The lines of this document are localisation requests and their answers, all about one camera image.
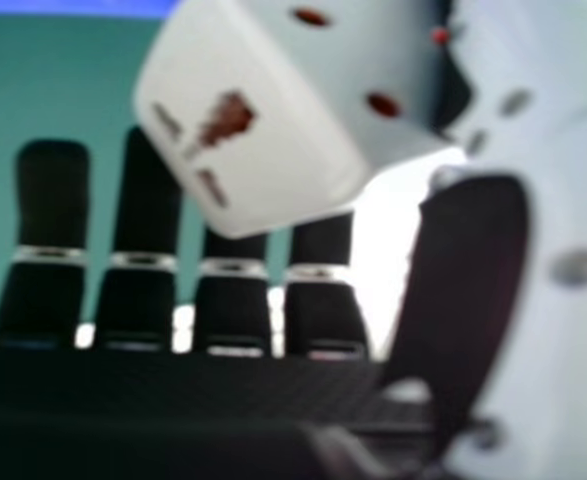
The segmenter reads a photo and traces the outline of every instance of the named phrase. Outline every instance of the white plastic casing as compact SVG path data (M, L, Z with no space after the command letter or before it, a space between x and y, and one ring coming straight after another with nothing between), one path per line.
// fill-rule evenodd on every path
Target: white plastic casing
M460 0L451 26L474 99L449 134L474 145L474 175L520 180L531 237L472 411L500 441L483 449L464 434L445 464L469 480L587 479L587 0Z
M424 128L438 90L434 5L182 2L142 71L137 117L220 234L329 215L387 165L443 146ZM328 24L300 20L299 7ZM370 94L401 114L380 115ZM226 119L235 116L227 135L224 105Z

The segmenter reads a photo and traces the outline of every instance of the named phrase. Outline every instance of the teal background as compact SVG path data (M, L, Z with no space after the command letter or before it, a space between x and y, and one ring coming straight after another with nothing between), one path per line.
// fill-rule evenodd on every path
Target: teal background
M15 155L34 138L67 138L91 151L90 265L83 320L90 321L107 265L131 92L158 29L152 20L0 16L0 292L13 254ZM186 202L180 241L180 303L188 303L202 248L202 217ZM289 232L269 242L269 271L281 281Z

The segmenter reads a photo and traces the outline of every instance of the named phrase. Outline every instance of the brown oval hole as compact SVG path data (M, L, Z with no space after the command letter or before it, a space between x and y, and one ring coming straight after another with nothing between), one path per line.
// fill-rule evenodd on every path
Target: brown oval hole
M309 7L300 7L293 10L295 17L314 27L327 27L331 24L331 20L324 13Z
M367 101L369 106L383 117L395 118L402 114L400 105L392 97L383 93L371 93Z

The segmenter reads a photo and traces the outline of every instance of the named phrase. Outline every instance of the blue strip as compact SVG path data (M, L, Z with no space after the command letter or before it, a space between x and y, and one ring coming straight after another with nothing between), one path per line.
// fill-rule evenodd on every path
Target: blue strip
M0 13L163 18L178 0L0 0Z

